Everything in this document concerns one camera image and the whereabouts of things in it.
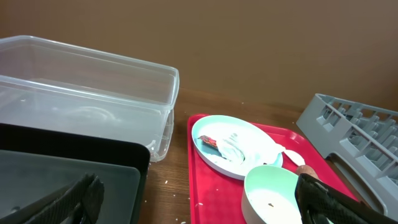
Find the red snack wrapper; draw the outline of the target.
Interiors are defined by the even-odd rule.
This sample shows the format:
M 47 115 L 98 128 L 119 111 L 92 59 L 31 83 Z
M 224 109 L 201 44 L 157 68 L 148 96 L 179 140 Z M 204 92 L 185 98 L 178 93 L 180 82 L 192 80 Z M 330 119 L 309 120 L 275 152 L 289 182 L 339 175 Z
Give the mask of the red snack wrapper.
M 212 148 L 215 148 L 215 149 L 218 148 L 216 140 L 214 140 L 208 136 L 202 135 L 199 137 L 199 139 L 202 140 L 206 145 L 208 145 Z

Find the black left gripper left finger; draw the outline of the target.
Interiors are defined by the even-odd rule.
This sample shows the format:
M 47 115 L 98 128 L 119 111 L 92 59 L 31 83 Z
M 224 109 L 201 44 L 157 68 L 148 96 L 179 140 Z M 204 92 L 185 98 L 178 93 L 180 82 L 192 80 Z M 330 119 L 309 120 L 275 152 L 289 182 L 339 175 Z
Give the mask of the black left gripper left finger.
M 58 189 L 1 218 L 1 224 L 95 224 L 104 200 L 104 183 L 95 174 Z

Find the white napkin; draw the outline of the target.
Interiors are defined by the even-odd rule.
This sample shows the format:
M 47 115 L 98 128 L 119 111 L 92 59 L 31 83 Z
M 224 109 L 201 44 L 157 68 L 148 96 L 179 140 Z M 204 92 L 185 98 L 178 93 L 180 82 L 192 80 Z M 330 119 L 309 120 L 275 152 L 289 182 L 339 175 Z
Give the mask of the white napkin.
M 216 148 L 222 158 L 237 165 L 245 162 L 273 164 L 283 151 L 283 147 L 276 143 L 262 146 L 256 138 L 240 136 L 237 133 L 218 138 Z

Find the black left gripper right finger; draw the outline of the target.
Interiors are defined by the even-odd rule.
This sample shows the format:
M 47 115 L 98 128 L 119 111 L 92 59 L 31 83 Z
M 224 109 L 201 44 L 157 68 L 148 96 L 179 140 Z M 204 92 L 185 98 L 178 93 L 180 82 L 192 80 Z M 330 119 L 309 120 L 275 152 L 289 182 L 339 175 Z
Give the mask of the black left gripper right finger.
M 303 224 L 397 224 L 305 173 L 298 177 L 295 199 Z

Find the mint green bowl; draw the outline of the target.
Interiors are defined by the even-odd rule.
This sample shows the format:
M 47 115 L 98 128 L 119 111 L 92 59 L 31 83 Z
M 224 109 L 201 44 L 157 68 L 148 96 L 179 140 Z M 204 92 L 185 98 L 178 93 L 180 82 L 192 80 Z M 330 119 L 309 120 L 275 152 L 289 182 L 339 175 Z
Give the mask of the mint green bowl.
M 246 223 L 302 224 L 295 199 L 298 175 L 281 167 L 263 165 L 244 179 L 241 210 Z

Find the large light blue plate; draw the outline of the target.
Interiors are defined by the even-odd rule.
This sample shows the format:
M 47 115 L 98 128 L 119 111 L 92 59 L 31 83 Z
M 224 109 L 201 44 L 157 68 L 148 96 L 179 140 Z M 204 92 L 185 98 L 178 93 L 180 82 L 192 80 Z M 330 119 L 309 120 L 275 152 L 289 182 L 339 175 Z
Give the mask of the large light blue plate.
M 245 162 L 242 165 L 233 164 L 232 162 L 222 158 L 217 149 L 206 145 L 199 139 L 200 136 L 205 135 L 217 140 L 222 136 L 227 136 L 232 133 L 237 133 L 238 135 L 245 137 L 254 137 L 261 142 L 262 146 L 265 146 L 266 143 L 276 143 L 268 134 L 255 125 L 238 118 L 224 115 L 210 115 L 200 118 L 193 125 L 192 139 L 197 153 L 207 165 L 220 174 L 234 179 L 244 180 L 245 176 L 251 169 L 264 164 L 255 162 Z M 267 165 L 281 167 L 282 163 L 283 158 L 282 153 L 280 153 L 273 164 Z

